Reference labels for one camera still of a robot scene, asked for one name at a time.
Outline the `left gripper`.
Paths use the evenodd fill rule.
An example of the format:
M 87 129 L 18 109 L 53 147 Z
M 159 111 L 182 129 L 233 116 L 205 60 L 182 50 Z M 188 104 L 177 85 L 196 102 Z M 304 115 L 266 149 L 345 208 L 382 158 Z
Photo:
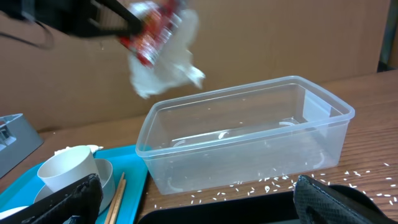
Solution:
M 95 12 L 94 25 L 90 17 Z M 117 0 L 1 0 L 11 19 L 43 23 L 64 34 L 90 38 L 136 35 L 142 22 Z

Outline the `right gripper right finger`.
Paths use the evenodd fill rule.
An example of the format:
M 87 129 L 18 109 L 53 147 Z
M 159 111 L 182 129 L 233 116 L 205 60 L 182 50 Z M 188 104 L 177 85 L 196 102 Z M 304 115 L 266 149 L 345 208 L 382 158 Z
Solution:
M 395 224 L 395 221 L 323 185 L 300 175 L 294 190 L 295 209 L 301 224 Z

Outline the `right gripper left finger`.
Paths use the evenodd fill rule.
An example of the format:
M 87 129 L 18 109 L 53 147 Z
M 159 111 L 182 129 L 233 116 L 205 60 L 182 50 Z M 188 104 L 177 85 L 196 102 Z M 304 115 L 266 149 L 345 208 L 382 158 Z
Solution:
M 1 220 L 9 224 L 95 223 L 103 190 L 100 177 L 90 174 Z

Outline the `red snack wrapper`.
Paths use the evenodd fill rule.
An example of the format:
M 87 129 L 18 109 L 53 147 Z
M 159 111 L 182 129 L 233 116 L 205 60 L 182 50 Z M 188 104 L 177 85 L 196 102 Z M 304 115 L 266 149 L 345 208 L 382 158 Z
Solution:
M 130 12 L 141 20 L 142 30 L 138 35 L 120 37 L 120 43 L 129 49 L 138 61 L 147 67 L 155 65 L 163 46 L 169 41 L 181 21 L 179 16 L 186 6 L 183 0 L 135 2 Z

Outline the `grey bowl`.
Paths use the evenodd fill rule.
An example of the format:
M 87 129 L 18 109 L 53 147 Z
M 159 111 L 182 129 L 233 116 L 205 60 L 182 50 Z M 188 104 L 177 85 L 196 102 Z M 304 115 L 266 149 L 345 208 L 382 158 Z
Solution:
M 99 212 L 101 213 L 111 203 L 114 193 L 116 191 L 114 177 L 113 177 L 113 165 L 106 159 L 95 159 L 96 166 L 99 171 L 99 181 L 102 186 L 103 198 L 99 206 Z M 52 192 L 46 185 L 44 185 L 39 193 L 36 195 L 34 202 L 41 200 L 47 200 L 50 198 L 62 198 L 73 192 L 73 189 L 79 185 L 79 180 L 66 186 L 65 188 Z

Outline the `white plastic cup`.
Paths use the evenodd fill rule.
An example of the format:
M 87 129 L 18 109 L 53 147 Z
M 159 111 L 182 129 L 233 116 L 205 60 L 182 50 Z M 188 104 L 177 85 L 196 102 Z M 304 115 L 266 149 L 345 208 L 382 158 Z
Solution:
M 37 176 L 57 192 L 90 174 L 99 174 L 88 146 L 75 146 L 52 156 L 37 171 Z

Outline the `white napkin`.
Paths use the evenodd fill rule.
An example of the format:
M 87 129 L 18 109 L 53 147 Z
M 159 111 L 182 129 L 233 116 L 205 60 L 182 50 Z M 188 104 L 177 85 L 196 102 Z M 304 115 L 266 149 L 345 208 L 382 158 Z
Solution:
M 193 66 L 193 54 L 188 49 L 197 35 L 198 24 L 196 11 L 183 10 L 177 30 L 160 51 L 153 67 L 144 66 L 136 56 L 129 55 L 129 80 L 141 98 L 161 95 L 188 84 L 202 87 L 205 74 Z

